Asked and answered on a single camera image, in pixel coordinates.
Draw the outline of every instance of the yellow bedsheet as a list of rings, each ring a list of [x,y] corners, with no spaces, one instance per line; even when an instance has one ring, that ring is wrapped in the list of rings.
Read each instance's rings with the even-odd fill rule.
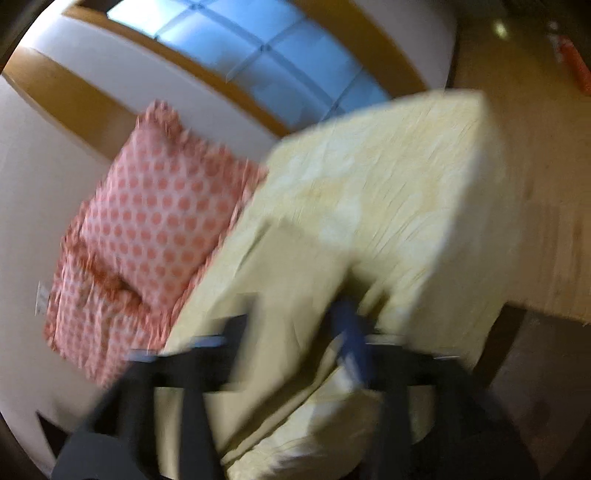
[[[267,182],[191,295],[165,351],[181,349],[202,331],[262,225],[286,219],[359,254],[389,294],[378,319],[384,332],[406,334],[417,349],[457,352],[473,366],[506,299],[519,238],[501,145],[477,92],[412,96],[284,139],[269,157]],[[336,391],[345,399],[352,389]],[[334,404],[334,392],[316,397]],[[311,397],[302,408],[317,401]],[[365,406],[370,417],[375,401],[367,398]],[[167,412],[172,408],[162,405],[161,421],[175,421]],[[277,478],[287,471],[282,462],[289,470],[294,456],[286,454],[287,445],[293,446],[294,435],[300,446],[310,438],[309,429],[294,433],[289,425],[296,424],[288,420],[273,435],[290,440],[264,455],[256,450],[269,441],[256,447],[232,465],[230,477]],[[175,461],[169,451],[165,475],[174,476]],[[339,473],[327,468],[320,475],[326,480]]]

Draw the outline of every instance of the wooden trim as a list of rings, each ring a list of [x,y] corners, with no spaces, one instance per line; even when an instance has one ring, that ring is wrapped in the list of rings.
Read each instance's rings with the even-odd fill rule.
[[[115,158],[134,129],[134,113],[37,50],[18,47],[3,75],[108,159]]]
[[[236,106],[248,113],[251,117],[257,120],[261,125],[266,127],[270,132],[278,137],[289,135],[290,131],[285,125],[279,122],[274,116],[263,110],[256,101],[254,101],[247,93],[234,84],[226,83],[216,73],[197,64],[195,61],[186,57],[185,55],[168,48],[165,45],[157,42],[153,38],[149,38],[143,33],[119,24],[110,20],[105,14],[97,12],[85,7],[74,5],[68,8],[63,15],[65,17],[81,20],[95,27],[103,28],[116,35],[120,35],[127,40],[134,42],[137,45],[146,48],[155,53],[161,58],[174,63],[176,66],[182,68],[185,72],[193,75],[197,80],[209,85],[213,90],[223,95],[225,98],[233,102]]]
[[[291,2],[337,38],[392,97],[427,90],[406,55],[351,0]]]

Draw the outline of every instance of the window pane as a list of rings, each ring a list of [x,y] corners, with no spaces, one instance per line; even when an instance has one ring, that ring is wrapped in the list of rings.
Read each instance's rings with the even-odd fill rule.
[[[259,57],[233,82],[292,130],[319,122],[330,109],[269,55]]]
[[[352,112],[358,108],[387,102],[390,98],[390,95],[382,90],[378,82],[369,73],[362,72],[341,98],[339,106],[345,112]]]
[[[174,0],[123,0],[111,8],[107,16],[153,37],[160,28],[186,9],[186,4]]]
[[[283,0],[217,0],[209,10],[267,42],[304,15]]]
[[[166,29],[158,39],[224,77],[259,49],[199,12]]]
[[[361,70],[353,56],[329,33],[311,21],[292,28],[287,36],[272,44],[282,54],[336,100]]]

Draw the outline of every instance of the white wall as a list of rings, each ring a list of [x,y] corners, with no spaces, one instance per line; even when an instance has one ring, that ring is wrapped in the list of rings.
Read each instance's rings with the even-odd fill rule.
[[[407,55],[429,88],[443,88],[457,21],[446,0],[354,0]]]
[[[30,46],[134,112],[154,99],[176,108],[196,133],[262,161],[277,137],[208,85],[146,48],[101,28],[58,17]]]
[[[0,411],[40,465],[53,464],[35,410],[73,427],[98,392],[43,339],[35,316],[60,238],[109,163],[33,110],[0,77]]]

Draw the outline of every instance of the pink polka dot pillow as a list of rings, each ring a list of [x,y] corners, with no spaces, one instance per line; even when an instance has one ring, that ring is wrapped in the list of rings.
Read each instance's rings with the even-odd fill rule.
[[[155,102],[91,200],[81,237],[150,308],[171,310],[265,173]]]

